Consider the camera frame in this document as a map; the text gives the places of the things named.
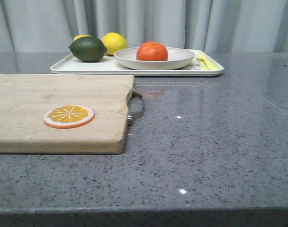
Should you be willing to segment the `yellow plastic utensil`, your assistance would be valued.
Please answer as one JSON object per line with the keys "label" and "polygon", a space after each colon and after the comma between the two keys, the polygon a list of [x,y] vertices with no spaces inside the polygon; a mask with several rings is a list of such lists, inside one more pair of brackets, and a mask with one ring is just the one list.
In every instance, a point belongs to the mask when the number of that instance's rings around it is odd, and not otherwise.
{"label": "yellow plastic utensil", "polygon": [[203,60],[198,60],[201,70],[210,70]]}

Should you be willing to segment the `grey curtain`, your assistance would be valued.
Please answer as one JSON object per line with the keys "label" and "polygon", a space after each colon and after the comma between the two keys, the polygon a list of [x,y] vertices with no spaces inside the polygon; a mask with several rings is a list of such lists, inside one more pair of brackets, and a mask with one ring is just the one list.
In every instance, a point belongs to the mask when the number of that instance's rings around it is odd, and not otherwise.
{"label": "grey curtain", "polygon": [[0,0],[0,52],[67,52],[109,32],[129,47],[288,53],[288,0]]}

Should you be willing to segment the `white bear print tray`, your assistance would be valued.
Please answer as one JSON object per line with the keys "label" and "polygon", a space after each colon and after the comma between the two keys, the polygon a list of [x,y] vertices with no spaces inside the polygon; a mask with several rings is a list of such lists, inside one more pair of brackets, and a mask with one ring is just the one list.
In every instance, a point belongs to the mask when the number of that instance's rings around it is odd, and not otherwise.
{"label": "white bear print tray", "polygon": [[[202,52],[200,50],[187,49],[194,52]],[[50,67],[51,72],[58,74],[131,74],[135,76],[194,76],[194,77],[212,77],[217,76],[223,70],[201,70],[197,56],[192,62],[180,69],[175,70],[134,70],[122,66],[117,62],[115,57],[104,56],[98,62],[82,62],[72,54],[64,57],[59,62]]]}

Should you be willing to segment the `green lime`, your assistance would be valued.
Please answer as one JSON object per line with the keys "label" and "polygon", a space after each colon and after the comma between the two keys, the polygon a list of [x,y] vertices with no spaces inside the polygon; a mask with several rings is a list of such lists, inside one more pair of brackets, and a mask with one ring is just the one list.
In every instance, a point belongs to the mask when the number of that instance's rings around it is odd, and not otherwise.
{"label": "green lime", "polygon": [[73,41],[69,49],[77,59],[83,62],[97,62],[107,52],[103,42],[93,36],[85,36]]}

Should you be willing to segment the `wooden cutting board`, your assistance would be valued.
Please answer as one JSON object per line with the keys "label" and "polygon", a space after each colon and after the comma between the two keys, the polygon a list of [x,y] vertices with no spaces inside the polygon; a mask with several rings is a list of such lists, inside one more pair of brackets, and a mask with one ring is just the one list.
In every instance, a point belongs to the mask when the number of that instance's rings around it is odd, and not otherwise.
{"label": "wooden cutting board", "polygon": [[0,74],[0,153],[120,154],[132,75]]}

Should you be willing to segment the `yellow lemon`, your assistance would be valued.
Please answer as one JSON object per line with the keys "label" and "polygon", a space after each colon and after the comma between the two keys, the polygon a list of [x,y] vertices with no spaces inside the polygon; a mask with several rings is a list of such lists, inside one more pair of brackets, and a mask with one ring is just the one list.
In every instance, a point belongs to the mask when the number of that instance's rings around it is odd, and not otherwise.
{"label": "yellow lemon", "polygon": [[107,54],[111,56],[113,56],[115,52],[127,48],[126,39],[119,33],[107,33],[102,38],[102,42],[107,48]]}
{"label": "yellow lemon", "polygon": [[76,36],[73,38],[73,41],[76,41],[77,39],[80,39],[80,38],[83,38],[83,37],[91,37],[91,35],[76,35]]}

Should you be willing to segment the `beige round plate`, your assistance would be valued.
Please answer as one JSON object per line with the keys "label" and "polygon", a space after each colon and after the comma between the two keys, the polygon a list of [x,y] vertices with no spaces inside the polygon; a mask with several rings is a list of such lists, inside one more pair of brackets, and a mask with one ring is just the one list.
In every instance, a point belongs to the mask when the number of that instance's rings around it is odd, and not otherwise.
{"label": "beige round plate", "polygon": [[138,47],[127,48],[115,52],[114,57],[119,64],[134,70],[175,70],[189,65],[196,57],[192,51],[167,47],[168,60],[141,61],[136,58]]}

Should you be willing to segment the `yellow plastic fork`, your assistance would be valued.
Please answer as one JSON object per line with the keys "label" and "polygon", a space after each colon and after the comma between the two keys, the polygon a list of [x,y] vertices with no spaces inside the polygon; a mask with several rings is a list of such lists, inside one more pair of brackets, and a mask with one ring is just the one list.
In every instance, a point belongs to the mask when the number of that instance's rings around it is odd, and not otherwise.
{"label": "yellow plastic fork", "polygon": [[196,53],[196,56],[197,56],[197,60],[203,60],[210,70],[223,70],[224,69],[222,66],[220,66],[218,63],[215,63],[212,59],[210,59],[203,52]]}

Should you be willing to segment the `orange mandarin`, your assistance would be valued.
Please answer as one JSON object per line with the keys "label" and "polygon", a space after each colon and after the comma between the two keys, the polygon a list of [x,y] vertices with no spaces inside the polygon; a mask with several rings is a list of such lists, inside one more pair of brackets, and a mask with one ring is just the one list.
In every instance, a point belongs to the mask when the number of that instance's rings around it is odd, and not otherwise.
{"label": "orange mandarin", "polygon": [[166,47],[158,42],[145,42],[137,50],[138,61],[167,61],[168,51]]}

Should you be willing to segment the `orange slice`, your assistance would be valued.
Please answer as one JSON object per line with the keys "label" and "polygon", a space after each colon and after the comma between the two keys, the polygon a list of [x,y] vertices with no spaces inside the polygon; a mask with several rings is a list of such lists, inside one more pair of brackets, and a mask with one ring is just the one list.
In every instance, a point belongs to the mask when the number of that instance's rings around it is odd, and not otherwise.
{"label": "orange slice", "polygon": [[91,122],[94,111],[85,105],[63,105],[48,111],[44,117],[45,125],[56,129],[71,129]]}

